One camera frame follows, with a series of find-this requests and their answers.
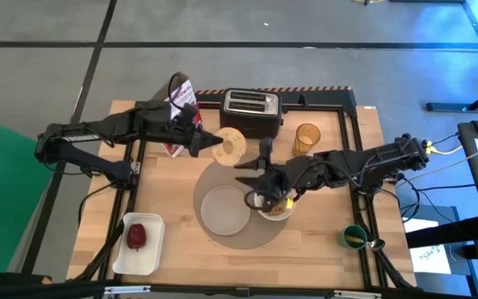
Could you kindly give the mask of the black toaster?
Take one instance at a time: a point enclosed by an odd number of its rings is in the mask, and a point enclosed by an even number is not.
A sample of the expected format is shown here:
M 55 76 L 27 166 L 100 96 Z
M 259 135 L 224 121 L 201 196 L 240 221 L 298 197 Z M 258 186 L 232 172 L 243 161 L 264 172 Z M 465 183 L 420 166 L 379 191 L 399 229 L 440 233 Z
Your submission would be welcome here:
M 219 109 L 220 127 L 239 130 L 247 139 L 274 139 L 283 124 L 282 99 L 273 92 L 226 89 Z

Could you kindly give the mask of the white paper with writing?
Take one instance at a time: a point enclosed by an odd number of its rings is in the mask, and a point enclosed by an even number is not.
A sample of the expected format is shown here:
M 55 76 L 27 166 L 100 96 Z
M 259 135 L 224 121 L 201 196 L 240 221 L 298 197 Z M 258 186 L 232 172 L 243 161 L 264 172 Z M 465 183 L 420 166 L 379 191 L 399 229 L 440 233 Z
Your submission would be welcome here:
M 433 245 L 410 249 L 414 272 L 451 274 L 446 249 L 443 245 Z

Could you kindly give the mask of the grey round placemat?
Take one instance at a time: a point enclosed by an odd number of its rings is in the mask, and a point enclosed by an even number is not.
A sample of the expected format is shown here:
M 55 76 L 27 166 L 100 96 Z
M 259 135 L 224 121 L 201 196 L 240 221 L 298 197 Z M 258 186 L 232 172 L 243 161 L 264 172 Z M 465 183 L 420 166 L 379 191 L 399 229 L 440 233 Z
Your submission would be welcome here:
M 244 195 L 251 190 L 250 187 L 236 181 L 236 177 L 256 177 L 258 173 L 249 169 L 234 169 L 217 162 L 210 163 L 202 171 L 193 191 L 193 210 L 195 217 L 206 235 L 224 247 L 249 250 L 260 248 L 275 239 L 285 227 L 287 221 L 271 221 L 263 218 L 256 210 L 250 209 L 251 216 L 247 225 L 231 236 L 219 236 L 209 231 L 202 223 L 200 214 L 201 203 L 204 196 L 212 189 L 231 185 L 240 189 Z

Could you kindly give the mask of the white rectangular tray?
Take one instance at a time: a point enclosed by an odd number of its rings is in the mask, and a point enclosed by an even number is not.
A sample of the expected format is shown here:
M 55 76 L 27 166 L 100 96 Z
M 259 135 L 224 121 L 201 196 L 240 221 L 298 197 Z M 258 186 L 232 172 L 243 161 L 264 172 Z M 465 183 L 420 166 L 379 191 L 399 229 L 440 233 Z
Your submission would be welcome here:
M 124 230 L 120 238 L 117 258 L 112 270 L 117 274 L 147 276 L 159 268 L 165 225 L 156 213 L 127 213 L 123 217 Z M 138 248 L 129 246 L 131 227 L 139 230 L 145 243 Z

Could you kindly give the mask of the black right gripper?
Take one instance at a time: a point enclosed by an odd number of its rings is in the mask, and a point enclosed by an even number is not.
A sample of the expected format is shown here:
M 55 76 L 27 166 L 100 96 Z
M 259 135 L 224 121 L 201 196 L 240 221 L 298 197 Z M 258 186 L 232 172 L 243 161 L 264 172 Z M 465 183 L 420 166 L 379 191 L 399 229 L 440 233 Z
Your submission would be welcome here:
M 299 199 L 306 192 L 306 157 L 295 157 L 284 164 L 271 162 L 272 138 L 259 142 L 259 156 L 254 160 L 234 165 L 234 169 L 264 171 L 258 177 L 236 177 L 236 181 L 254 190 L 269 191 L 284 198 L 294 192 Z

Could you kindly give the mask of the red and white cereal box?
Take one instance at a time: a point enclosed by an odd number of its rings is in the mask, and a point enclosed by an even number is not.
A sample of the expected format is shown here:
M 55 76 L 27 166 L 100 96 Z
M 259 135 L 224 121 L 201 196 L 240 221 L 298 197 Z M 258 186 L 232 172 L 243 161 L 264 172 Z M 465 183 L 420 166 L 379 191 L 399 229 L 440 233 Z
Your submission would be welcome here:
M 170 96 L 165 100 L 172 101 L 175 105 L 171 105 L 170 119 L 175 120 L 181 113 L 181 108 L 186 104 L 191 105 L 196 111 L 196 115 L 193 117 L 193 123 L 197 127 L 202 126 L 202 117 L 199 112 L 198 101 L 195 96 L 195 92 L 191 81 L 189 79 L 184 80 L 179 76 L 175 76 L 170 85 Z

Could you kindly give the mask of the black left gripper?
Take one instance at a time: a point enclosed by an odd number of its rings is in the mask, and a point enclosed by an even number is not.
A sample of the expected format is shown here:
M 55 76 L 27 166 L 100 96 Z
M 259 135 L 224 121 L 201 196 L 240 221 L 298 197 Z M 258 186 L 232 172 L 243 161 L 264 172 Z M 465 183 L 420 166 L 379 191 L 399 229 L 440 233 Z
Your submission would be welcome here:
M 176 158 L 183 150 L 197 158 L 200 150 L 223 142 L 222 137 L 203 131 L 202 121 L 198 118 L 191 123 L 183 123 L 179 119 L 170 120 L 162 131 L 165 134 L 163 147 L 171 158 Z

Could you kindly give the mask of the hazard striped black bar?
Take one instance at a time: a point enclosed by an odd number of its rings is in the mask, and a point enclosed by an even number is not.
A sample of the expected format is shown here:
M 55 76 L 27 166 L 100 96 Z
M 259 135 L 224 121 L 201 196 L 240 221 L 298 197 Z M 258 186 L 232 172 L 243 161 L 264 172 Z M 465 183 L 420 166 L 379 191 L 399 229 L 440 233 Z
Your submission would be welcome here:
M 298 86 L 253 88 L 252 91 L 277 94 L 284 113 L 290 110 L 343 111 L 355 117 L 356 100 L 350 86 Z

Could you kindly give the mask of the tan bagel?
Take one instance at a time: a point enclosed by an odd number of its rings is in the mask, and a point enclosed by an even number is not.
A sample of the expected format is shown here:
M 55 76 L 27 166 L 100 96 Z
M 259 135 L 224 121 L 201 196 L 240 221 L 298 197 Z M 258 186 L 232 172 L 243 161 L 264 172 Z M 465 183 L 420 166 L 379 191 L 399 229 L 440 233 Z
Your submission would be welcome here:
M 237 164 L 246 153 L 246 138 L 237 129 L 223 127 L 215 133 L 223 142 L 210 148 L 212 157 L 223 166 Z

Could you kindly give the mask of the beige round plate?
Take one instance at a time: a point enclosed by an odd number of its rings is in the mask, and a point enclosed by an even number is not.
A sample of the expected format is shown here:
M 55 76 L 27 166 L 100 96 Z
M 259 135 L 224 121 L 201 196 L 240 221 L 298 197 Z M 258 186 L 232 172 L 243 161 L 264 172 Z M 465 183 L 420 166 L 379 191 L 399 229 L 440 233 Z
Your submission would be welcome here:
M 209 191 L 200 208 L 204 226 L 219 236 L 239 233 L 251 216 L 243 197 L 244 193 L 231 185 L 218 186 Z

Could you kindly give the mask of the amber plastic tumbler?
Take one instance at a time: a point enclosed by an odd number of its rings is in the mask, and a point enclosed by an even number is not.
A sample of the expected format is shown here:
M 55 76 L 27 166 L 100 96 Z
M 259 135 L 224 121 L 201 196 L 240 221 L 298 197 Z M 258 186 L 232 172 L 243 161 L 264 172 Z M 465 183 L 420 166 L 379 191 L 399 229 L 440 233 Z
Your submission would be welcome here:
M 319 142 L 321 132 L 316 125 L 304 123 L 298 126 L 295 132 L 295 141 L 292 148 L 294 156 L 308 154 Z

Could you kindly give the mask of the black table frame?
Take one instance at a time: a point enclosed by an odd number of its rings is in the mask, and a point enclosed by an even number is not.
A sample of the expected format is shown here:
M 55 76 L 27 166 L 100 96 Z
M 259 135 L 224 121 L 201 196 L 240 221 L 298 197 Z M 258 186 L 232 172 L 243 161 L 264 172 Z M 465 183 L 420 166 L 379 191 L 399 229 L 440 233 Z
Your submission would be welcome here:
M 276 141 L 272 160 L 292 158 L 296 128 L 311 123 L 321 139 L 311 150 L 356 150 L 351 119 L 341 131 L 339 114 L 332 111 L 289 111 Z M 336 235 L 354 222 L 349 187 L 308 192 L 280 233 L 258 248 L 228 248 L 213 241 L 199 225 L 193 207 L 198 176 L 212 164 L 210 150 L 192 159 L 184 150 L 175 159 L 161 144 L 147 143 L 142 162 L 135 212 L 156 213 L 165 223 L 161 261 L 148 276 L 122 276 L 124 283 L 153 285 L 292 287 L 303 289 L 364 289 L 359 252 L 340 247 Z M 104 245 L 115 190 L 87 199 L 66 278 L 83 272 Z M 380 236 L 392 264 L 412 285 L 416 279 L 407 248 L 398 203 L 389 194 L 374 199 Z

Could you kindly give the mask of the green floor mat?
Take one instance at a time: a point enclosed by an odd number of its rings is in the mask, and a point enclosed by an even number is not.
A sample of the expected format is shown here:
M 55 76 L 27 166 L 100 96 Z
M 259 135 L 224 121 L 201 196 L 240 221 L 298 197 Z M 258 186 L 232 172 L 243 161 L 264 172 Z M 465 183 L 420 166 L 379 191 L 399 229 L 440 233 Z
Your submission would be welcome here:
M 0 272 L 5 272 L 51 177 L 35 142 L 0 125 Z

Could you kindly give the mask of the dark red apple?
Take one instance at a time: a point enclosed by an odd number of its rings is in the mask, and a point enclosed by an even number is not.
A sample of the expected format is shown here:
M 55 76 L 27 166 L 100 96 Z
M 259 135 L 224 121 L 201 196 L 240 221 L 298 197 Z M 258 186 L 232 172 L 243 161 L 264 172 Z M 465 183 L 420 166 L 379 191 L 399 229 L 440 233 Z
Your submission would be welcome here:
M 143 224 L 136 223 L 129 227 L 127 246 L 130 249 L 140 249 L 146 245 L 147 234 Z

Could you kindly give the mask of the green cup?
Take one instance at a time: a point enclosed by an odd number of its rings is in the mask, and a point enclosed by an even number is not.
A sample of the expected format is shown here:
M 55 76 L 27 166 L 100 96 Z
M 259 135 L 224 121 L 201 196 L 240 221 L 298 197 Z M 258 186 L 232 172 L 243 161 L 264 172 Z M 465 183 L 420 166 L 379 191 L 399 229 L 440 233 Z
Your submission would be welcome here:
M 357 238 L 362 238 L 365 243 L 347 243 L 344 240 L 344 236 L 349 235 Z M 344 248 L 353 249 L 353 250 L 360 250 L 366 246 L 368 241 L 366 232 L 358 225 L 349 225 L 343 230 L 341 230 L 337 236 L 338 244 Z

